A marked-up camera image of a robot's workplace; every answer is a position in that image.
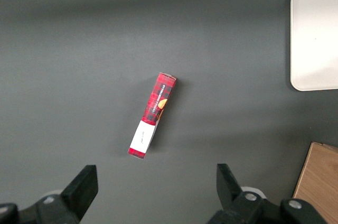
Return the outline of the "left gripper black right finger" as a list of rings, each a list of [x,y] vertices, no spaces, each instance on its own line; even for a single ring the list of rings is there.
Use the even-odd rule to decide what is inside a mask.
[[[208,223],[326,223],[307,201],[289,198],[276,205],[257,192],[244,191],[227,164],[217,165],[216,187],[222,210]]]

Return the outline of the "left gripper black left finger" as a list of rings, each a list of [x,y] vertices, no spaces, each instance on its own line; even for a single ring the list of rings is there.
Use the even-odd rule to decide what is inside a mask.
[[[1,223],[80,223],[97,193],[97,167],[86,165],[64,190],[50,192],[28,208],[2,203]]]

